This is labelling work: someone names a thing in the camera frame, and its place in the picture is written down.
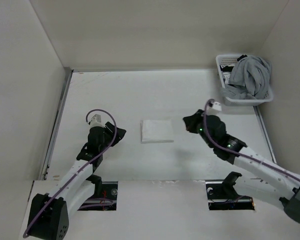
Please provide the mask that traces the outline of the white tank top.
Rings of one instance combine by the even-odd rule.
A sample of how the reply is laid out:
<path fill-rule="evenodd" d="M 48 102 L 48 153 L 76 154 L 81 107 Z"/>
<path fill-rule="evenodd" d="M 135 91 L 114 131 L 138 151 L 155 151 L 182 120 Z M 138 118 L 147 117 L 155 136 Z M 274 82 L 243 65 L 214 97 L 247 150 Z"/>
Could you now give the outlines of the white tank top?
<path fill-rule="evenodd" d="M 141 121 L 141 143 L 173 143 L 174 132 L 171 120 Z"/>

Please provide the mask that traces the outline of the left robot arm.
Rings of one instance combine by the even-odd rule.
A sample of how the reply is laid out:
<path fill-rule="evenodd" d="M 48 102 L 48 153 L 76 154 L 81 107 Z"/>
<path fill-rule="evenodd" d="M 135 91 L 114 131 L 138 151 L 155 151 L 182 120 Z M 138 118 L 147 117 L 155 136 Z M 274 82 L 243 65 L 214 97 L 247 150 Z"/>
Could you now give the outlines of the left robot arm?
<path fill-rule="evenodd" d="M 77 211 L 116 210 L 118 183 L 104 182 L 94 172 L 103 161 L 104 152 L 118 144 L 126 132 L 110 122 L 89 122 L 87 142 L 70 170 L 49 192 L 38 193 L 32 199 L 23 238 L 62 240 Z"/>

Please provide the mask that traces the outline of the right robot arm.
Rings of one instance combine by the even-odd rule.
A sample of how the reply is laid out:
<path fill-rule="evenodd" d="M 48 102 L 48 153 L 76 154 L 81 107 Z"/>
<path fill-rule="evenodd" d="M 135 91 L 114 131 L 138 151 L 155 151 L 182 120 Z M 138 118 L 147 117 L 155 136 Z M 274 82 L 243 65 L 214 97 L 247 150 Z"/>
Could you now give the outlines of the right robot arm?
<path fill-rule="evenodd" d="M 232 171 L 216 188 L 215 194 L 231 204 L 244 196 L 256 198 L 282 210 L 300 224 L 300 175 L 262 157 L 244 141 L 227 133 L 226 125 L 209 111 L 198 109 L 183 119 L 189 133 L 198 134 L 222 161 L 244 169 L 256 179 Z"/>

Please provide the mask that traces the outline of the black tank top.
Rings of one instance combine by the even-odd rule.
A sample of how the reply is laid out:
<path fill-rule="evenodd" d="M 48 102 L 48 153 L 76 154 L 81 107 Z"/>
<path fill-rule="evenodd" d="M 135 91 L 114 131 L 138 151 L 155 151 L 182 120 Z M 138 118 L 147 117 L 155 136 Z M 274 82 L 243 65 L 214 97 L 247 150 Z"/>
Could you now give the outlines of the black tank top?
<path fill-rule="evenodd" d="M 243 54 L 239 58 L 237 58 L 237 61 L 239 62 L 240 60 L 242 60 L 242 59 L 244 59 L 246 57 L 247 57 L 247 55 Z M 220 70 L 222 72 L 231 72 L 233 70 L 234 66 L 235 66 L 235 64 L 230 64 L 230 65 L 225 65 L 225 66 L 221 66 L 220 65 Z"/>

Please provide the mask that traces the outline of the grey tank top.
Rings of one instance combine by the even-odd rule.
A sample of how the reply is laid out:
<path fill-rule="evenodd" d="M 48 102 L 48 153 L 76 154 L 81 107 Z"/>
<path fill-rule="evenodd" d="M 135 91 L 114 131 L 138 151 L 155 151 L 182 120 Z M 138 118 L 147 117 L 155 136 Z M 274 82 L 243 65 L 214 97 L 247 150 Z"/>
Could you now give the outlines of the grey tank top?
<path fill-rule="evenodd" d="M 233 67 L 221 94 L 232 100 L 262 100 L 270 88 L 271 73 L 270 61 L 246 56 Z"/>

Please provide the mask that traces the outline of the white plastic laundry basket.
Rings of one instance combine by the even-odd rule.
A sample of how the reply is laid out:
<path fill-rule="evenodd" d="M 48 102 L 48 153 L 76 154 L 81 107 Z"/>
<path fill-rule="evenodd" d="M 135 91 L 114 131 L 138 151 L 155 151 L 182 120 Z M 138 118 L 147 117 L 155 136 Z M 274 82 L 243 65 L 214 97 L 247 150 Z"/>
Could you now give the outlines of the white plastic laundry basket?
<path fill-rule="evenodd" d="M 220 54 L 220 55 L 216 56 L 215 61 L 216 61 L 216 66 L 217 66 L 217 70 L 218 70 L 218 74 L 219 74 L 219 79 L 221 82 L 221 89 L 220 89 L 221 95 L 222 95 L 222 88 L 224 88 L 225 83 L 227 83 L 229 81 L 231 72 L 221 71 L 220 66 L 224 67 L 226 65 L 236 65 L 236 63 L 238 62 L 237 58 L 239 58 L 241 55 L 244 55 L 244 54 Z M 227 106 L 258 106 L 263 103 L 271 102 L 274 99 L 274 94 L 271 89 L 271 86 L 269 86 L 266 96 L 261 100 L 230 99 L 223 95 L 222 95 L 222 97 L 224 99 L 224 104 Z"/>

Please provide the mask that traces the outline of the right metal table rail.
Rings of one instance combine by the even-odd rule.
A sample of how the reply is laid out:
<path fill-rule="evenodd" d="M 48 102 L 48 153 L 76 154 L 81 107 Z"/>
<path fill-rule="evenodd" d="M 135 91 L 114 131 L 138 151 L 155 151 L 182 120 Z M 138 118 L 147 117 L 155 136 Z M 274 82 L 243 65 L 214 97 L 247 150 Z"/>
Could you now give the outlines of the right metal table rail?
<path fill-rule="evenodd" d="M 260 108 L 258 106 L 254 106 L 253 109 L 254 109 L 255 115 L 257 117 L 258 124 L 259 124 L 259 126 L 262 130 L 262 136 L 263 136 L 263 138 L 264 138 L 264 140 L 267 144 L 268 151 L 270 152 L 271 159 L 275 164 L 277 164 L 278 162 L 277 162 L 277 159 L 276 159 L 276 156 L 275 156 L 275 153 L 274 153 L 274 149 L 273 149 L 273 146 L 271 144 L 271 141 L 270 141 L 270 138 L 269 138 L 269 135 L 268 135 L 266 125 L 265 125 L 263 116 L 261 114 Z"/>

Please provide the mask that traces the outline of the metal table rail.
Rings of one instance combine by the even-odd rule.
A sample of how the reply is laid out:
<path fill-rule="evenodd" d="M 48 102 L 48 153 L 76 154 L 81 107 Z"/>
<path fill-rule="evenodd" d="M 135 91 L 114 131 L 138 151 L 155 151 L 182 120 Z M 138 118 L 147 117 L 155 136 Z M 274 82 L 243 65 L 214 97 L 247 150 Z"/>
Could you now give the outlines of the metal table rail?
<path fill-rule="evenodd" d="M 40 175 L 38 177 L 39 180 L 47 179 L 48 171 L 49 171 L 50 164 L 51 164 L 51 158 L 52 158 L 52 154 L 54 151 L 57 134 L 59 131 L 59 126 L 60 126 L 60 122 L 61 122 L 62 114 L 64 111 L 66 98 L 67 98 L 67 94 L 69 91 L 70 82 L 71 82 L 71 78 L 72 78 L 74 70 L 71 69 L 70 67 L 64 67 L 64 71 L 65 71 L 65 78 L 63 81 L 60 99 L 58 102 L 56 115 L 55 115 L 54 122 L 53 122 L 53 128 L 52 128 L 52 132 L 51 132 L 50 139 L 49 139 L 48 146 L 47 146 L 47 151 L 44 156 Z"/>
<path fill-rule="evenodd" d="M 273 149 L 273 146 L 271 144 L 271 141 L 270 141 L 270 138 L 269 138 L 269 135 L 268 135 L 266 125 L 265 125 L 263 116 L 261 114 L 260 108 L 258 106 L 254 106 L 253 109 L 254 109 L 255 115 L 257 117 L 258 124 L 259 124 L 259 126 L 262 130 L 262 136 L 263 136 L 263 138 L 264 138 L 264 140 L 267 144 L 268 151 L 270 152 L 271 159 L 275 164 L 277 164 L 278 162 L 277 162 L 277 159 L 276 159 L 276 156 L 275 156 L 275 153 L 274 153 L 274 149 Z"/>

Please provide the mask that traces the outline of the left metal table rail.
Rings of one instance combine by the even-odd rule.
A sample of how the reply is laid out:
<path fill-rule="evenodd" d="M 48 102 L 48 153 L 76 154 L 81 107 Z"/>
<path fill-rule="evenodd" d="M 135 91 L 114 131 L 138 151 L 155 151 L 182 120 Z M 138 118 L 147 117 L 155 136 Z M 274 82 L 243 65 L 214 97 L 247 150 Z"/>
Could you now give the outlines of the left metal table rail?
<path fill-rule="evenodd" d="M 52 154 L 54 151 L 57 134 L 59 131 L 59 126 L 60 126 L 60 122 L 61 122 L 62 114 L 64 111 L 66 98 L 67 98 L 67 94 L 69 91 L 70 82 L 71 82 L 71 78 L 72 78 L 74 70 L 71 69 L 70 67 L 64 67 L 64 71 L 65 71 L 65 78 L 63 81 L 60 99 L 58 102 L 56 115 L 55 115 L 54 122 L 53 122 L 53 128 L 52 128 L 52 132 L 51 132 L 50 139 L 49 139 L 48 146 L 47 146 L 47 151 L 44 156 L 40 175 L 38 177 L 39 180 L 47 179 L 48 171 L 49 171 L 50 164 L 51 164 L 51 158 L 52 158 Z"/>

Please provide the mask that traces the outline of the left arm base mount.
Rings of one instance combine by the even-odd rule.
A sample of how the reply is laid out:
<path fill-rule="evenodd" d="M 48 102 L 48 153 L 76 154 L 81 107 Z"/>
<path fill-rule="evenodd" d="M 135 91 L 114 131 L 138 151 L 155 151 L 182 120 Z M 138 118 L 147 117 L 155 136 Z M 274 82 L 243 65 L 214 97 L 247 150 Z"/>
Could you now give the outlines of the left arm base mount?
<path fill-rule="evenodd" d="M 78 209 L 79 211 L 115 211 L 117 209 L 118 182 L 106 181 Z"/>

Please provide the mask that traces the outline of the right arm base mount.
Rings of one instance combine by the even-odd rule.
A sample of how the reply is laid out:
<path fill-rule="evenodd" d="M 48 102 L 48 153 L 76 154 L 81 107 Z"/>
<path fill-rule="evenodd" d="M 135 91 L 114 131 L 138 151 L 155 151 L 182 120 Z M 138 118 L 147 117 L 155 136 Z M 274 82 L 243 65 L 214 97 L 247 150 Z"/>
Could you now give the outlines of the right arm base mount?
<path fill-rule="evenodd" d="M 223 180 L 205 182 L 210 211 L 255 210 L 253 198 L 239 195 L 234 188 L 241 177 L 241 173 L 232 171 Z"/>

